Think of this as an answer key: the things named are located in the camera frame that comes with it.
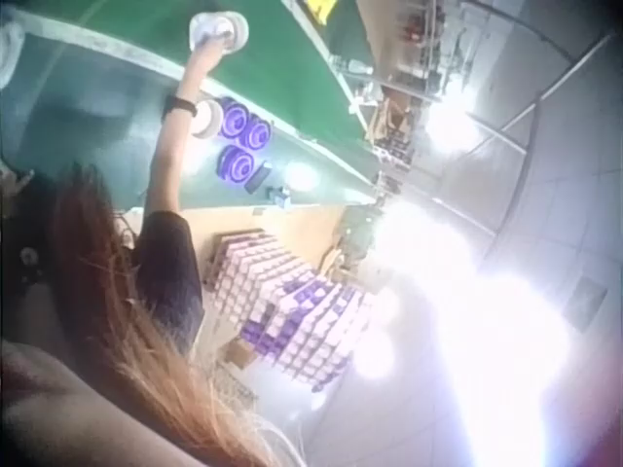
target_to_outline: woman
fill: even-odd
[[[73,357],[65,363],[79,377],[40,350],[3,342],[3,465],[280,465],[257,426],[185,357],[203,310],[178,214],[182,158],[200,84],[222,55],[220,40],[197,47],[167,102],[131,257],[95,171],[75,169],[60,191],[54,286]]]

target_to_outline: white tiled floor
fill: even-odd
[[[522,18],[578,56],[606,29],[594,3],[528,0]],[[582,275],[607,290],[585,333],[569,325],[569,359],[544,411],[549,461],[556,467],[573,465],[592,446],[622,400],[620,381],[615,379],[623,364],[622,49],[623,39],[611,42],[543,104],[534,159],[518,209],[483,265],[487,271],[518,273],[560,309]],[[481,87],[477,112],[502,125],[566,67],[546,45],[514,31]],[[529,123],[530,118],[525,119],[511,133],[527,142]],[[497,227],[520,161],[516,152],[491,144],[448,170],[443,198]],[[472,245],[486,247],[482,233],[454,218],[447,221]],[[439,352],[424,337],[432,336],[433,328],[426,320],[413,318],[426,315],[427,304],[413,291],[398,288],[410,317],[402,316],[391,328],[401,356],[395,372],[375,383],[352,373],[344,377],[329,410],[307,439],[312,465],[472,463],[452,385]]]

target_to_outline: purple tape roll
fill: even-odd
[[[230,166],[230,179],[236,183],[244,182],[251,176],[251,173],[253,173],[254,164],[255,161],[253,160],[253,156],[240,151],[236,154],[236,157]]]
[[[236,146],[228,146],[220,156],[217,174],[223,180],[242,183],[251,176],[254,166],[253,156]]]
[[[231,98],[222,99],[221,105],[223,106],[221,134],[229,139],[238,138],[248,127],[248,109]]]
[[[251,151],[259,151],[269,143],[272,134],[273,130],[268,122],[252,115],[239,141],[243,147]]]

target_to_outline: metal rack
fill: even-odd
[[[510,22],[512,25],[517,26],[520,30],[527,32],[533,37],[536,37],[538,40],[543,42],[543,44],[551,47],[553,50],[557,51],[563,58],[568,60],[569,67],[555,82],[550,85],[548,89],[546,89],[539,95],[537,100],[529,103],[529,105],[525,109],[523,109],[520,113],[518,113],[513,119],[508,121],[502,127],[491,125],[474,113],[465,113],[465,117],[470,119],[477,127],[481,128],[485,133],[487,133],[487,136],[483,139],[481,143],[477,144],[471,150],[466,151],[463,154],[456,154],[453,158],[449,158],[449,162],[451,162],[452,160],[456,161],[461,157],[472,154],[480,150],[484,145],[488,144],[493,139],[498,139],[513,148],[515,151],[519,152],[522,156],[524,156],[524,167],[529,166],[531,160],[531,142],[533,139],[533,135],[535,134],[535,128],[532,129],[531,139],[528,147],[510,136],[507,133],[507,130],[515,125],[517,122],[522,120],[526,115],[533,112],[534,109],[538,107],[538,104],[540,102],[552,95],[560,86],[563,85],[564,82],[567,81],[567,79],[571,75],[573,75],[578,69],[580,69],[595,54],[597,50],[601,49],[615,35],[613,32],[606,34],[599,41],[589,47],[582,56],[577,59],[573,59],[569,55],[569,53],[567,53],[567,51],[565,51],[562,47],[556,44],[556,42],[554,42],[542,32],[525,23],[520,18],[515,18],[493,7],[490,4],[486,4],[476,0],[402,0],[400,2],[400,5],[405,6],[405,9],[398,12],[398,17],[396,21],[396,30],[398,32],[393,32],[394,42],[397,35],[402,30],[401,28],[404,25],[404,12],[423,12],[422,14],[424,18],[430,18],[435,20],[434,26],[425,26],[425,28],[423,29],[423,37],[428,39],[434,39],[438,36],[440,38],[439,44],[441,53],[439,54],[439,59],[432,59],[433,48],[436,47],[435,41],[430,40],[426,43],[425,40],[422,40],[422,43],[428,50],[427,58],[429,59],[424,61],[418,60],[417,63],[412,63],[412,68],[418,68],[417,70],[413,70],[408,66],[394,66],[392,70],[391,66],[387,66],[387,63],[383,62],[382,66],[379,67],[380,69],[375,70],[375,73],[373,73],[372,75],[363,75],[349,72],[345,72],[344,74],[353,80],[361,80],[365,83],[374,83],[376,86],[379,86],[384,90],[385,95],[387,95],[388,92],[396,92],[401,96],[407,96],[410,99],[410,109],[414,112],[415,109],[417,109],[420,117],[415,118],[415,124],[413,127],[410,144],[410,151],[413,151],[414,160],[418,158],[420,154],[426,155],[431,158],[436,157],[435,149],[430,144],[430,139],[427,137],[424,126],[424,122],[426,121],[427,109],[429,108],[430,104],[442,103],[444,101],[446,87],[455,76],[461,80],[461,84],[463,86],[469,83],[472,73],[472,66],[474,63],[474,57],[478,53],[478,49],[483,41],[483,37],[489,32],[488,24],[492,17],[502,18],[503,20]],[[443,28],[441,31],[437,29],[436,25],[436,23],[439,22],[438,19],[440,19],[441,17],[440,8],[444,18],[444,22],[442,25]],[[386,45],[384,47],[384,51],[387,52],[387,54],[390,54],[390,49]],[[394,54],[391,58],[396,61],[396,54]],[[399,73],[403,70],[413,71],[412,75],[414,78],[411,80],[411,82],[405,80],[404,75],[401,75]],[[439,86],[435,86],[435,83],[431,82],[431,76],[443,77],[443,79],[439,82]],[[375,154],[379,153],[378,148],[373,148],[372,151],[375,152]],[[406,173],[408,173],[412,168],[417,168],[416,166],[405,167],[404,164],[400,162],[395,162],[392,165],[393,168],[397,166],[403,169],[402,171],[406,171]],[[405,177],[402,176],[393,178],[396,178],[398,181],[404,183],[406,183],[407,181]],[[520,182],[518,183],[518,186],[515,190],[516,195],[513,197],[513,199],[517,197],[518,193],[521,193],[521,185],[522,183],[520,177]],[[416,186],[412,188],[419,191],[419,188]],[[479,229],[483,230],[491,236],[496,236],[497,232],[499,232],[503,228],[503,224],[505,221],[502,222],[501,226],[499,226],[497,229],[492,230],[487,228],[486,226],[483,226],[481,223],[471,218],[469,215],[444,202],[442,199],[427,195],[426,193],[422,193],[422,195],[427,196],[430,201],[443,206],[448,211],[459,216],[463,220],[466,220],[471,224],[477,226]],[[509,213],[512,212],[512,210],[514,209],[514,204],[515,201],[510,203],[508,207]]]

